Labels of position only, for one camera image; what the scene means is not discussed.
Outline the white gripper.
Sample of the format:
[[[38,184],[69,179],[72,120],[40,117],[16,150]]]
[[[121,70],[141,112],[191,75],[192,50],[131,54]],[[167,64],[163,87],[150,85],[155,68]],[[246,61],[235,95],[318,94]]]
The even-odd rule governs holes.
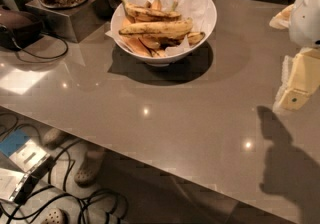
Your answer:
[[[280,86],[274,112],[297,111],[320,87],[320,0],[295,0],[269,22],[275,29],[287,29],[292,42],[302,48],[282,63]]]

